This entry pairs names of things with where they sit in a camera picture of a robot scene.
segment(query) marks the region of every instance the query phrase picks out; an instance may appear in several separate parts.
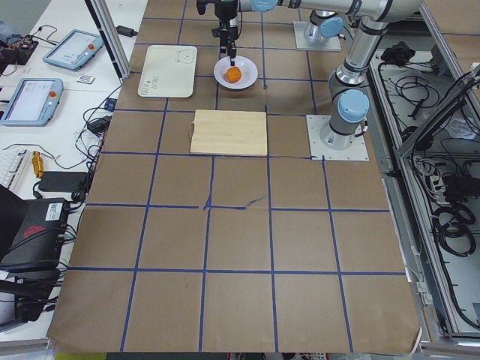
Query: blue framed tablet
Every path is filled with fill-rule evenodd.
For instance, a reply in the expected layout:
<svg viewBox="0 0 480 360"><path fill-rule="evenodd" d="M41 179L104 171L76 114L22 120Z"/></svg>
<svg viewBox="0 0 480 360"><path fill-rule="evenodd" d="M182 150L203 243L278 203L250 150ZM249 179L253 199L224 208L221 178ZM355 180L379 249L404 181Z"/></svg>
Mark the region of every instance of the blue framed tablet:
<svg viewBox="0 0 480 360"><path fill-rule="evenodd" d="M100 35L72 30L43 57L43 60L47 64L75 71L85 66L103 45L104 41Z"/></svg>
<svg viewBox="0 0 480 360"><path fill-rule="evenodd" d="M0 119L6 126L44 126L52 118L63 92L61 79L21 79Z"/></svg>

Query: wooden cutting board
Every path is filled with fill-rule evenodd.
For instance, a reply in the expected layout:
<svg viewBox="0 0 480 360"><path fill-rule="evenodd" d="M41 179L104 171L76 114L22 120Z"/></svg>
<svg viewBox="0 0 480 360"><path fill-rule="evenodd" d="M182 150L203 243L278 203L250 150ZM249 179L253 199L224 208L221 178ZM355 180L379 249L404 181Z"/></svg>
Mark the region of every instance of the wooden cutting board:
<svg viewBox="0 0 480 360"><path fill-rule="evenodd" d="M197 110L192 154L266 156L265 112Z"/></svg>

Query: blue joint cap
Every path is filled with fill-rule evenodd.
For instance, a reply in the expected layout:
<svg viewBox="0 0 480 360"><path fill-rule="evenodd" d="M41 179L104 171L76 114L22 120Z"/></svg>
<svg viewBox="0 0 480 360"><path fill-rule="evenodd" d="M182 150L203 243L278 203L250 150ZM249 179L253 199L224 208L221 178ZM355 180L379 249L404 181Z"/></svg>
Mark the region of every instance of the blue joint cap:
<svg viewBox="0 0 480 360"><path fill-rule="evenodd" d="M324 38L333 38L341 33L344 28L344 21L340 17L332 17L320 25L320 34Z"/></svg>
<svg viewBox="0 0 480 360"><path fill-rule="evenodd" d="M270 11L277 6L278 0L251 0L252 10L262 13Z"/></svg>
<svg viewBox="0 0 480 360"><path fill-rule="evenodd" d="M343 120L350 124L358 124L367 115L370 101L360 90L347 90L340 96L337 108Z"/></svg>

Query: plate with orange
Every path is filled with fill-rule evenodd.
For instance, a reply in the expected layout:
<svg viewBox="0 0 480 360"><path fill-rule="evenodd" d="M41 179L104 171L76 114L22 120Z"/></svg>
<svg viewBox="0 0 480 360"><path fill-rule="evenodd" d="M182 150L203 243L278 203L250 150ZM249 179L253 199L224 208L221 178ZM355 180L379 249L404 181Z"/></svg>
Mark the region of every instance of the plate with orange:
<svg viewBox="0 0 480 360"><path fill-rule="evenodd" d="M258 77L257 66L248 58L237 56L235 66L230 66L230 58L222 58L213 69L215 79L228 89L241 90L251 86Z"/></svg>

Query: gray floor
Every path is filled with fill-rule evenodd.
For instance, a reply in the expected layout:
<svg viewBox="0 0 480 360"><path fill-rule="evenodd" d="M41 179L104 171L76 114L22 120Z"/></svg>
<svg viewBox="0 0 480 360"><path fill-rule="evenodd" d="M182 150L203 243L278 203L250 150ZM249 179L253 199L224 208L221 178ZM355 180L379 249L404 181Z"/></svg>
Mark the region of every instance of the gray floor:
<svg viewBox="0 0 480 360"><path fill-rule="evenodd" d="M27 35L51 0L0 0L0 20Z"/></svg>

